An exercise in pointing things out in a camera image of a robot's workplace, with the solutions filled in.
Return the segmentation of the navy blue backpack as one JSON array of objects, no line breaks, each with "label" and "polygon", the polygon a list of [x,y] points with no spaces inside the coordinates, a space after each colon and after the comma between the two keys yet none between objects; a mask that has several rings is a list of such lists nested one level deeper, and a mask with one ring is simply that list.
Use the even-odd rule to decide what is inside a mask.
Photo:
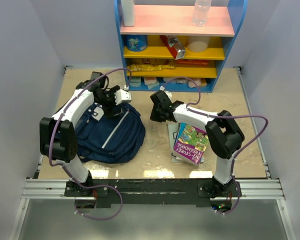
[{"label": "navy blue backpack", "polygon": [[100,104],[89,105],[75,128],[69,133],[58,133],[54,142],[65,143],[69,152],[76,154],[83,163],[129,162],[143,145],[146,129],[141,115],[131,104],[122,103],[116,107],[121,108],[121,113],[107,118]]}]

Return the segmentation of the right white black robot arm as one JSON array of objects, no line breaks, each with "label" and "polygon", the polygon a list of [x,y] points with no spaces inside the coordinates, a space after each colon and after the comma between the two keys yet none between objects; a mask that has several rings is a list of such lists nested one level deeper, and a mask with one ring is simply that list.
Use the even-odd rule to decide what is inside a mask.
[{"label": "right white black robot arm", "polygon": [[193,103],[172,102],[164,90],[153,93],[150,99],[153,103],[150,120],[185,123],[207,134],[210,147],[216,155],[216,169],[211,183],[203,189],[211,198],[225,196],[235,183],[233,172],[236,154],[245,140],[234,116],[227,110],[213,113],[194,108]]}]

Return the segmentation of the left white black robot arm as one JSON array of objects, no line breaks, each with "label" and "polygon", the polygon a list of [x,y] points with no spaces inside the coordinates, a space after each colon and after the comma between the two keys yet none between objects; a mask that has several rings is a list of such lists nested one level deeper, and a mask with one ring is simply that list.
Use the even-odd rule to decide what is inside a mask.
[{"label": "left white black robot arm", "polygon": [[50,166],[64,170],[69,177],[68,188],[80,196],[89,196],[96,186],[78,156],[76,124],[93,103],[100,104],[103,112],[113,117],[115,107],[132,100],[128,85],[107,89],[107,82],[107,74],[93,72],[89,80],[76,86],[71,98],[53,116],[39,122],[40,153],[48,157]]}]

